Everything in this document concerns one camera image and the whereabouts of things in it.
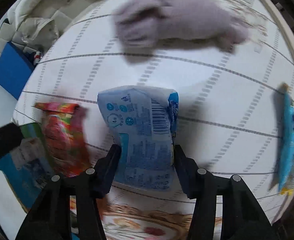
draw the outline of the blue plastic package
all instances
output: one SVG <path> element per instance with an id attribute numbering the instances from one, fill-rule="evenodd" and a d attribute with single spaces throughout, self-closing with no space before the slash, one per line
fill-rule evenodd
<path id="1" fill-rule="evenodd" d="M 164 191 L 173 179 L 175 90 L 123 86 L 99 92 L 98 106 L 122 153 L 114 181 Z"/>
<path id="2" fill-rule="evenodd" d="M 285 84 L 284 86 L 286 92 L 284 93 L 283 145 L 280 152 L 278 170 L 279 192 L 282 191 L 287 181 L 294 159 L 294 106 L 288 93 L 288 85 Z"/>

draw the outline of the purple towel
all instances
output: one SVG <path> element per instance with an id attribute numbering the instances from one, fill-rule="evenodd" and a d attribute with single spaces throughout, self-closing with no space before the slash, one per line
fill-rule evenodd
<path id="1" fill-rule="evenodd" d="M 160 39 L 207 39 L 218 36 L 224 47 L 248 36 L 241 19 L 214 0 L 130 0 L 114 14 L 116 33 L 127 47 L 152 47 Z"/>

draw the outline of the red snack bag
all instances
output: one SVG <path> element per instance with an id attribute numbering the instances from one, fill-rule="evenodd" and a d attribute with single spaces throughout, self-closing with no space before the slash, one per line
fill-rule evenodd
<path id="1" fill-rule="evenodd" d="M 42 133 L 55 162 L 54 170 L 72 177 L 90 168 L 82 133 L 85 108 L 69 103 L 36 103 L 34 107 L 44 111 Z"/>

